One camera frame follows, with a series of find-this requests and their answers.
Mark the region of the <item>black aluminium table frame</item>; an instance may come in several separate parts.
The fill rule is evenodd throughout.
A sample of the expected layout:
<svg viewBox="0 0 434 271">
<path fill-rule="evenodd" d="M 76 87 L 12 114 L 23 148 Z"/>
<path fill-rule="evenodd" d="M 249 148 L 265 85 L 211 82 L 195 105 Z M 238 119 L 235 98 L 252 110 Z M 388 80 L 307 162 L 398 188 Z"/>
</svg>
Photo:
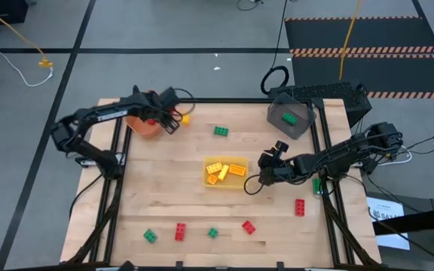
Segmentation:
<svg viewBox="0 0 434 271">
<path fill-rule="evenodd" d="M 206 187 L 205 157 L 246 157 L 251 176 L 258 173 L 261 152 L 283 133 L 267 120 L 263 99 L 206 99 L 192 111 L 190 123 L 173 134 L 151 139 L 110 120 L 92 128 L 90 142 L 99 148 L 127 152 L 118 215 L 102 232 L 91 260 L 112 265 L 130 261 L 139 267 L 276 266 L 330 267 L 347 262 L 348 245 L 340 233 L 329 234 L 322 201 L 311 183 L 260 188 L 251 180 L 247 191 Z M 229 129 L 227 137 L 213 134 Z M 305 216 L 295 215 L 295 200 L 305 201 Z M 252 235 L 242 228 L 250 221 Z M 176 224 L 186 224 L 183 241 Z M 219 232 L 208 236 L 213 227 Z M 157 240 L 143 234 L 151 229 Z"/>
</svg>

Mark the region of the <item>grey translucent plastic bin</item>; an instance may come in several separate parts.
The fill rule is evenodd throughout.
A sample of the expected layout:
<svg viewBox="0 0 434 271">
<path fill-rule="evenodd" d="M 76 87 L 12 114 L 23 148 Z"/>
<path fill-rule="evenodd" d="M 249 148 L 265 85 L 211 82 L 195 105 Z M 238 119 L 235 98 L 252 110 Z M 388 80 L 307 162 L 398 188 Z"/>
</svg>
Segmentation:
<svg viewBox="0 0 434 271">
<path fill-rule="evenodd" d="M 281 117 L 290 113 L 297 117 L 295 126 L 290 126 Z M 267 121 L 291 139 L 298 139 L 315 122 L 316 114 L 306 104 L 286 93 L 279 94 L 267 108 Z"/>
</svg>

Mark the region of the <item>yellow translucent plastic bin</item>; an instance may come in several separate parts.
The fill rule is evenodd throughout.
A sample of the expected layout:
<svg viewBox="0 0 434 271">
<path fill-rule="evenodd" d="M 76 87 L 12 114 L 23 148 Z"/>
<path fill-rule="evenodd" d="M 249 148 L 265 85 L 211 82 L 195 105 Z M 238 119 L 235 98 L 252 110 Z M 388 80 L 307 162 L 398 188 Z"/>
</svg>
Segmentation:
<svg viewBox="0 0 434 271">
<path fill-rule="evenodd" d="M 206 166 L 214 163 L 221 162 L 222 165 L 231 165 L 235 164 L 238 166 L 245 166 L 246 167 L 246 174 L 243 177 L 232 175 L 231 173 L 228 173 L 225 177 L 224 181 L 218 180 L 216 184 L 211 185 L 207 182 L 207 179 L 209 177 L 209 174 L 206 171 Z M 246 157 L 228 157 L 228 156 L 214 156 L 214 157 L 205 157 L 203 160 L 203 173 L 202 173 L 202 182 L 203 185 L 206 187 L 217 187 L 217 188 L 224 188 L 224 189 L 243 189 L 244 181 L 248 177 L 248 159 Z M 215 175 L 218 177 L 220 172 L 214 173 L 212 175 Z"/>
</svg>

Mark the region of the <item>hazard-striped black floor mat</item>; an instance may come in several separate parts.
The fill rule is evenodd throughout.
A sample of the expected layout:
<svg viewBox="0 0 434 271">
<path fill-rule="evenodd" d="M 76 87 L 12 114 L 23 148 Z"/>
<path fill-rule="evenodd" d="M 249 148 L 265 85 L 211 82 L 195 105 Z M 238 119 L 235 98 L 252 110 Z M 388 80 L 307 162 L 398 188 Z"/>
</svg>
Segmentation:
<svg viewBox="0 0 434 271">
<path fill-rule="evenodd" d="M 434 99 L 434 34 L 422 17 L 285 20 L 295 83 L 364 84 L 368 97 Z"/>
</svg>

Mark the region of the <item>black perforated computer case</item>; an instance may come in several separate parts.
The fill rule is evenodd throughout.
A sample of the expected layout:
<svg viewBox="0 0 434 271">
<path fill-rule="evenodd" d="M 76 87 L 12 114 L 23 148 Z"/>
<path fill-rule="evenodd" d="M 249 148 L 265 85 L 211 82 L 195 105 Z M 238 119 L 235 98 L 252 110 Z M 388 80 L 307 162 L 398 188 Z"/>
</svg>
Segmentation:
<svg viewBox="0 0 434 271">
<path fill-rule="evenodd" d="M 345 111 L 350 127 L 357 124 L 370 110 L 371 103 L 368 100 L 368 91 L 363 84 L 349 81 L 339 81 L 332 84 L 318 84 L 310 86 L 287 86 L 270 89 L 269 98 L 276 98 L 285 93 L 294 99 L 341 99 L 344 102 Z"/>
</svg>

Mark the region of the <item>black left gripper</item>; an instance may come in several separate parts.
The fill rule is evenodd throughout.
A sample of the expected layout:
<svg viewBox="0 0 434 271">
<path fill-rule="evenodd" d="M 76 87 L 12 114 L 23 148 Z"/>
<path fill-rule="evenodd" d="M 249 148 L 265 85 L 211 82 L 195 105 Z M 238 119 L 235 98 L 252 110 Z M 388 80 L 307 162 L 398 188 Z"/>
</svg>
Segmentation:
<svg viewBox="0 0 434 271">
<path fill-rule="evenodd" d="M 144 121 L 152 120 L 164 128 L 164 130 L 173 134 L 175 127 L 179 127 L 182 122 L 182 114 L 178 111 L 170 111 L 164 108 L 163 101 L 156 92 L 143 93 L 145 105 L 142 109 L 141 119 Z"/>
</svg>

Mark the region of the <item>orange plastic bin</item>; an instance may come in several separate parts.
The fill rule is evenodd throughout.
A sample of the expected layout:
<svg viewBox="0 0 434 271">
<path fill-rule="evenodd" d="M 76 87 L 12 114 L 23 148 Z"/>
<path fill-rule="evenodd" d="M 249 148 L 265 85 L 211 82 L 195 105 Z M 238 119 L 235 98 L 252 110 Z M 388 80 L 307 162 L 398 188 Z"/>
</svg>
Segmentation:
<svg viewBox="0 0 434 271">
<path fill-rule="evenodd" d="M 127 102 L 130 103 L 130 108 L 127 109 L 127 114 L 124 119 L 126 124 L 132 131 L 144 139 L 150 139 L 157 136 L 163 131 L 160 123 L 149 125 L 147 121 L 141 119 L 142 109 L 145 105 L 145 98 L 139 88 L 134 85 L 133 92 L 127 97 Z"/>
</svg>

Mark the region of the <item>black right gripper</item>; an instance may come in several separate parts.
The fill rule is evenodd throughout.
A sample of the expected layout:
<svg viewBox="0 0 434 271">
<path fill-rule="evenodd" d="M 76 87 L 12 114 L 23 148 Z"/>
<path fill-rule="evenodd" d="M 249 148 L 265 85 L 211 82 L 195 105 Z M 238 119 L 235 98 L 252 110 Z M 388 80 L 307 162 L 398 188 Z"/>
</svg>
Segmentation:
<svg viewBox="0 0 434 271">
<path fill-rule="evenodd" d="M 280 182 L 295 183 L 292 167 L 272 153 L 263 152 L 258 159 L 258 166 L 267 168 L 267 172 L 261 171 L 259 173 L 258 182 L 261 185 L 271 186 Z"/>
</svg>

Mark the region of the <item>black beam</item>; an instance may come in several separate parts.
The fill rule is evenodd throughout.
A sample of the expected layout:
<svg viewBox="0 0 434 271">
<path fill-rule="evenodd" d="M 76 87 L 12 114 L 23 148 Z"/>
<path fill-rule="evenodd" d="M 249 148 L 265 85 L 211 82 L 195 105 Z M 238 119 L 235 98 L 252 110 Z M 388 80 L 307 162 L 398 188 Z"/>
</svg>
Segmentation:
<svg viewBox="0 0 434 271">
<path fill-rule="evenodd" d="M 410 233 L 421 230 L 434 230 L 434 210 L 412 215 L 405 215 L 373 223 L 374 233 L 387 235 L 393 233 Z"/>
</svg>

